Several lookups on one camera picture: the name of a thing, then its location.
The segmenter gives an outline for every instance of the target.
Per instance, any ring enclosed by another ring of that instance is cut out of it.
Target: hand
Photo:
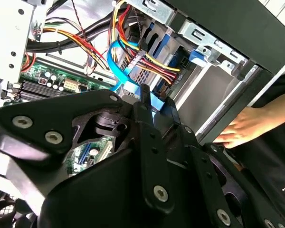
[[[265,108],[245,108],[214,140],[214,143],[224,143],[226,148],[233,148],[273,128],[269,112]]]

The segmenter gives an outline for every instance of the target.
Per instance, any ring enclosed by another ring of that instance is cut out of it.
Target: metal bracket
[[[161,133],[153,126],[150,89],[141,85],[141,102],[133,105],[137,123],[136,150],[140,154],[142,195],[146,204],[163,214],[173,211],[166,151]]]
[[[188,19],[184,22],[178,33],[199,46],[212,47],[236,63],[240,63],[240,61],[247,62],[247,59],[241,56],[237,51]]]
[[[40,41],[48,9],[53,5],[54,0],[28,0],[27,2],[35,6],[29,38]]]
[[[34,7],[21,0],[0,1],[0,78],[17,82]]]
[[[126,0],[126,2],[166,26],[170,25],[175,15],[175,11],[160,0]]]

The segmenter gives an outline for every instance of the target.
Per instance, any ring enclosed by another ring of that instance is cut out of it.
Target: screw hole
[[[155,147],[153,147],[153,148],[151,149],[151,151],[152,151],[153,153],[155,153],[155,154],[158,153],[158,150],[157,150]]]
[[[28,122],[24,119],[20,119],[17,121],[19,124],[28,124]]]
[[[212,179],[211,173],[207,172],[206,175],[207,175],[207,177],[208,177],[209,179]]]
[[[54,141],[57,141],[57,140],[58,140],[58,137],[57,137],[56,135],[54,135],[54,134],[51,134],[51,135],[49,136],[49,139],[54,140]]]
[[[21,14],[21,15],[23,15],[23,14],[24,14],[23,9],[19,9],[19,10],[18,10],[18,13]]]
[[[158,193],[161,197],[163,197],[164,194],[165,194],[162,190],[158,190],[157,193]]]
[[[223,219],[225,220],[225,221],[227,221],[227,216],[226,215],[224,215],[224,214],[222,214],[222,217],[223,217]]]
[[[127,128],[127,126],[125,124],[120,124],[117,126],[116,130],[119,131],[119,132],[122,132],[124,131],[125,129]]]

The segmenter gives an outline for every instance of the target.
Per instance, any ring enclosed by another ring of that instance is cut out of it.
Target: gray metal surface
[[[40,41],[47,12],[53,5],[53,1],[54,0],[27,0],[29,4],[35,7],[29,30],[30,39]]]
[[[0,1],[0,78],[17,82],[34,7],[21,0]]]
[[[241,61],[247,62],[247,59],[240,55],[236,50],[233,50],[194,22],[186,20],[179,30],[179,34],[199,46],[212,47],[236,63],[240,63]]]
[[[175,12],[160,0],[126,0],[141,12],[164,25],[169,25]]]
[[[232,79],[219,67],[196,68],[175,99],[182,123],[197,133],[222,103]]]

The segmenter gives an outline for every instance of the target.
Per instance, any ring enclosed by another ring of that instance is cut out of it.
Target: black mount
[[[15,126],[17,116],[32,126]],[[49,143],[48,132],[62,142]],[[0,109],[0,152],[39,172],[58,170],[70,150],[104,135],[115,137],[114,154],[57,185],[40,228],[285,226],[217,145],[197,143],[173,100],[152,118],[146,85],[133,105],[97,90]]]

